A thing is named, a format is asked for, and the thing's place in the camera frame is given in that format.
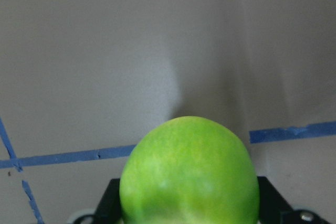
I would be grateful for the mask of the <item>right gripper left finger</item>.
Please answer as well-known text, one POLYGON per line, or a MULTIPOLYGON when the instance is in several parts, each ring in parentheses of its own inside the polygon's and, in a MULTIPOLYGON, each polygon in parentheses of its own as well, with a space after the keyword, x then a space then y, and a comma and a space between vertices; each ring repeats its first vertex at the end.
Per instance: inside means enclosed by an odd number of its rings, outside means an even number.
POLYGON ((94 223, 119 223, 121 220, 120 179, 111 179, 94 213, 94 223))

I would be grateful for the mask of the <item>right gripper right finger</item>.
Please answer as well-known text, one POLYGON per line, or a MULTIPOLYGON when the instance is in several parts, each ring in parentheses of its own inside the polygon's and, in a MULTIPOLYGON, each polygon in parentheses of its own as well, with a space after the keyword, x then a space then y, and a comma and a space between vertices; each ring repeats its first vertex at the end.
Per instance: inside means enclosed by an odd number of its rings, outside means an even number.
POLYGON ((273 186, 266 176, 258 176, 260 223, 287 223, 287 215, 293 211, 290 204, 273 186))

